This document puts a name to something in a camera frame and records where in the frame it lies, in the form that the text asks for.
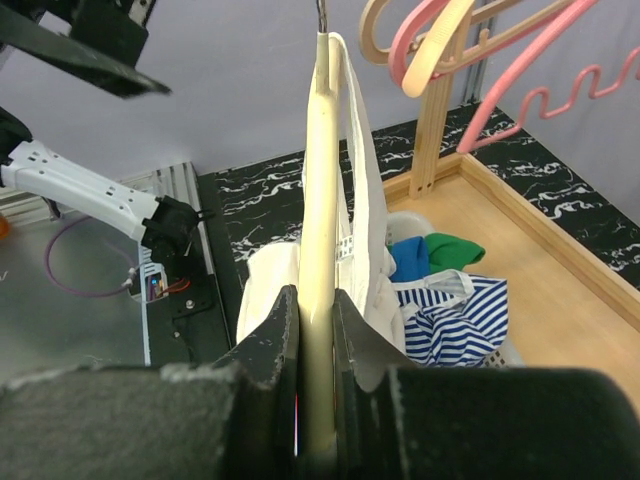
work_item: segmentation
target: white tote bag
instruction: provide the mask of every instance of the white tote bag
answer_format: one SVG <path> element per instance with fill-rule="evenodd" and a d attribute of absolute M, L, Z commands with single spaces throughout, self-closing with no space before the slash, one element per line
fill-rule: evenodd
<path fill-rule="evenodd" d="M 339 42 L 342 51 L 342 84 L 347 87 L 344 123 L 354 179 L 350 225 L 342 177 L 338 177 L 336 282 L 367 323 L 404 353 L 404 324 L 388 280 L 395 265 L 385 248 L 387 206 L 373 137 L 347 47 L 337 33 L 330 36 Z M 303 191 L 305 172 L 303 165 Z M 250 277 L 238 319 L 238 342 L 264 321 L 282 286 L 298 285 L 299 249 L 297 243 L 270 244 L 249 259 Z"/>

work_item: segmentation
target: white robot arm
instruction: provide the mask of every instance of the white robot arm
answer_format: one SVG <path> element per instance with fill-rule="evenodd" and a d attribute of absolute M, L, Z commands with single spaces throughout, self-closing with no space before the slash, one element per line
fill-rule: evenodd
<path fill-rule="evenodd" d="M 188 272 L 185 255 L 201 215 L 191 205 L 155 197 L 83 168 L 33 139 L 0 108 L 0 186 L 67 205 L 120 230 L 151 250 L 170 276 Z"/>
<path fill-rule="evenodd" d="M 158 199 L 83 168 L 33 140 L 20 143 L 0 166 L 5 187 L 30 192 L 102 220 L 141 242 Z"/>

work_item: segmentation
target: wooden floor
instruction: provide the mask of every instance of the wooden floor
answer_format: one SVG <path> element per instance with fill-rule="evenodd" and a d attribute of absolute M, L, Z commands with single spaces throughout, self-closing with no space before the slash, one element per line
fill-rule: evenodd
<path fill-rule="evenodd" d="M 424 198 L 389 210 L 419 212 L 438 231 L 487 249 L 467 271 L 508 280 L 509 337 L 528 366 L 601 370 L 640 412 L 640 333 L 466 180 L 440 180 Z"/>

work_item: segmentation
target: black marble surface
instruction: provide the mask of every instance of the black marble surface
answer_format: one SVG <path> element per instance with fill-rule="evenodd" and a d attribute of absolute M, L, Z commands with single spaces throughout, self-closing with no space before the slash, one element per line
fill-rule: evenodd
<path fill-rule="evenodd" d="M 474 105 L 466 105 L 449 112 L 442 155 L 455 150 L 474 109 Z M 485 131 L 493 133 L 511 124 L 506 114 L 496 110 Z M 415 127 L 413 121 L 373 133 L 384 179 L 411 168 Z M 640 228 L 533 137 L 523 131 L 474 155 L 612 270 L 640 288 Z M 344 142 L 340 158 L 347 200 L 352 202 L 353 182 Z M 269 242 L 293 240 L 300 233 L 302 160 L 303 152 L 298 152 L 217 175 L 243 284 L 248 277 L 246 261 L 253 252 Z"/>

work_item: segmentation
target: blue and white striped fabric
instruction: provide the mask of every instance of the blue and white striped fabric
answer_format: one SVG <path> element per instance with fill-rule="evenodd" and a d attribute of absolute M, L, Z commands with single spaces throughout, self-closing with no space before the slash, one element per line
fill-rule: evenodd
<path fill-rule="evenodd" d="M 394 283 L 407 356 L 424 366 L 478 366 L 507 336 L 507 282 L 456 270 Z"/>

